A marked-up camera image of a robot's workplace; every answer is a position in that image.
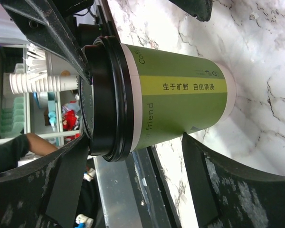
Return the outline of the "black cup lid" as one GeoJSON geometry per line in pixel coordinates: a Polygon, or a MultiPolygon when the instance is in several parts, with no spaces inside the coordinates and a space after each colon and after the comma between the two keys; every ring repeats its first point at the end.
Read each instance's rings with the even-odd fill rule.
{"type": "Polygon", "coordinates": [[[123,161],[133,142],[134,107],[128,64],[115,36],[98,37],[83,52],[90,79],[79,80],[84,132],[92,155],[123,161]]]}

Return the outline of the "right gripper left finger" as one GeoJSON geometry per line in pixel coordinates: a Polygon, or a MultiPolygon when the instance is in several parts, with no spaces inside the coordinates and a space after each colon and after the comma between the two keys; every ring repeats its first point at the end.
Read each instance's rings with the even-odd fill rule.
{"type": "Polygon", "coordinates": [[[86,169],[89,139],[0,174],[0,228],[71,228],[86,169]]]}

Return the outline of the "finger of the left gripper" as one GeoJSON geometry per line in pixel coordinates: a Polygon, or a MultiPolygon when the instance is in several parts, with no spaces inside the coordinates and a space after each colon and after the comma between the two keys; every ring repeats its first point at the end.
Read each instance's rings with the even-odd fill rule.
{"type": "Polygon", "coordinates": [[[29,42],[71,64],[92,83],[92,70],[65,19],[90,6],[91,0],[1,0],[12,21],[29,42]]]}
{"type": "Polygon", "coordinates": [[[210,21],[212,0],[170,0],[170,2],[199,21],[210,21]]]}

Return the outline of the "green paper cup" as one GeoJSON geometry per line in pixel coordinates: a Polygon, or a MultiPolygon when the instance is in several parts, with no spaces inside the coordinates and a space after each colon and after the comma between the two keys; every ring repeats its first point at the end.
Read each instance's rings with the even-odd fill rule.
{"type": "Polygon", "coordinates": [[[231,113],[230,71],[205,58],[122,44],[131,151],[212,127],[231,113]]]}

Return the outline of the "person forearm dark sleeve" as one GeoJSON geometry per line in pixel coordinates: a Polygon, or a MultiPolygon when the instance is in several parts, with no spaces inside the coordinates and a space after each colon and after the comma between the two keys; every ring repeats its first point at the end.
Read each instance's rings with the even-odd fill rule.
{"type": "Polygon", "coordinates": [[[46,156],[58,148],[34,133],[21,134],[0,145],[0,173],[14,169],[28,152],[46,156]]]}

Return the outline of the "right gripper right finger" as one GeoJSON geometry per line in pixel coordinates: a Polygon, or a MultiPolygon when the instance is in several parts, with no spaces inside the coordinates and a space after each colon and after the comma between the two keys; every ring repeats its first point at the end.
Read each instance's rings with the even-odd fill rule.
{"type": "Polygon", "coordinates": [[[186,133],[181,143],[200,228],[285,228],[285,176],[243,165],[186,133]]]}

